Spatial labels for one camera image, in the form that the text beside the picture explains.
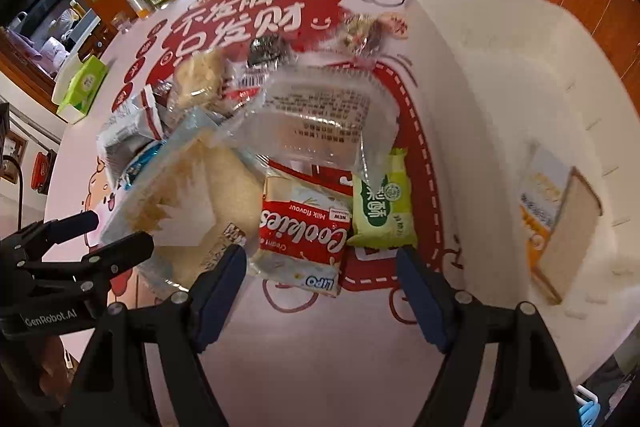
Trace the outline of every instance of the orange and white package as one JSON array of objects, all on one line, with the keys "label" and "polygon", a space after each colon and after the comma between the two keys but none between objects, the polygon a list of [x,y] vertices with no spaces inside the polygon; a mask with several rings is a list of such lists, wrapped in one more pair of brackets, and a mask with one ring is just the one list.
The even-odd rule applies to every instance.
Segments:
[{"label": "orange and white package", "polygon": [[351,228],[350,187],[331,190],[284,166],[270,168],[264,183],[259,246],[249,273],[337,296]]}]

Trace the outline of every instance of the black cable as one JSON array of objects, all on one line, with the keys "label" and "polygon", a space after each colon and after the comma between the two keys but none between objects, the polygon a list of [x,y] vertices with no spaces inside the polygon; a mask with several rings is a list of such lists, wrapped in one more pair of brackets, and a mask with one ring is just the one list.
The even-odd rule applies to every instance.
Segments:
[{"label": "black cable", "polygon": [[16,160],[13,156],[5,154],[4,156],[2,156],[2,159],[14,164],[15,168],[18,171],[18,178],[20,179],[20,195],[18,196],[18,230],[20,230],[22,228],[22,191],[24,190],[22,187],[22,169],[20,169],[18,160]]}]

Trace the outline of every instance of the table surface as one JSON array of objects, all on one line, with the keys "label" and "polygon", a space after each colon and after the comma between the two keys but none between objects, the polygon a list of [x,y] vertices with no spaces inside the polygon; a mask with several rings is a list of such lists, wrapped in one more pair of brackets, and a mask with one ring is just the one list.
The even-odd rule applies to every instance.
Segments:
[{"label": "table surface", "polygon": [[[46,260],[74,261],[96,248],[99,230],[121,197],[111,192],[95,148],[98,130],[118,103],[146,82],[167,77],[181,60],[211,43],[238,57],[251,36],[265,31],[279,30],[311,44],[326,36],[344,10],[351,10],[384,14],[407,24],[390,39],[374,73],[401,107],[397,144],[409,149],[414,214],[417,222],[425,223],[418,227],[420,254],[452,285],[460,286],[461,247],[446,170],[407,56],[412,22],[403,19],[406,1],[177,0],[136,22],[103,55],[110,73],[89,115],[67,127],[47,199],[46,219],[91,209],[100,217],[100,227],[53,247]],[[336,299],[245,280],[220,340],[201,357],[231,425],[293,425],[297,417],[314,426],[413,424],[442,356],[426,344],[415,325],[398,289],[393,257],[393,251],[351,250],[344,289]],[[111,298],[127,304],[153,302],[152,296],[143,295],[135,275],[128,282],[121,278],[114,290]],[[90,335],[91,331],[65,335],[63,342],[79,359]],[[162,380],[159,371],[158,364],[150,363],[152,380]],[[170,422],[170,407],[162,399],[166,389],[162,384],[154,389],[161,417]],[[481,415],[476,409],[472,415]]]}]

